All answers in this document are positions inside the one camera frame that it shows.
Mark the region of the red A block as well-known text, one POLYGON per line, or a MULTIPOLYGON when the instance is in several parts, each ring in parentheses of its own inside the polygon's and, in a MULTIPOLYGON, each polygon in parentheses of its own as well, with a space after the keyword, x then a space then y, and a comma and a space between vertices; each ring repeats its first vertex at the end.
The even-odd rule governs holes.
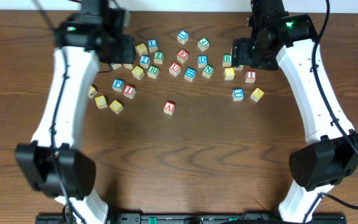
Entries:
POLYGON ((166 114, 169 114, 169 115, 172 115, 174 110, 175 110, 175 106, 176 104, 171 102, 171 101, 167 101, 165 104, 164 104, 164 107, 163 107, 163 112, 166 113, 166 114))

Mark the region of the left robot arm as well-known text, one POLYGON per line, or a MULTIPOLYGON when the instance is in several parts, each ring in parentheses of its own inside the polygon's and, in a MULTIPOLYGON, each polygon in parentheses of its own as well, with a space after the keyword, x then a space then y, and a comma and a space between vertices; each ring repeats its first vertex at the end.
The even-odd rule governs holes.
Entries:
POLYGON ((129 11, 116 1, 82 1, 52 28, 54 69, 45 110, 16 161, 29 185, 63 205, 64 223, 106 223, 109 207, 94 189, 96 165, 81 151, 89 90, 102 63, 133 63, 129 11))

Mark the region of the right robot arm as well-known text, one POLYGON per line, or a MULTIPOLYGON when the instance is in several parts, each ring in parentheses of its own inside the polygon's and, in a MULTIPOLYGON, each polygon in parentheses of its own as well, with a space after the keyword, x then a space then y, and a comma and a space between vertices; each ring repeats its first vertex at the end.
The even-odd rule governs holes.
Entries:
POLYGON ((232 44, 232 65, 282 70, 303 121, 306 146, 289 158, 291 187, 270 223, 313 223, 331 189, 358 167, 358 132, 344 114, 326 74, 309 15, 292 16, 281 1, 253 0, 249 38, 232 44))

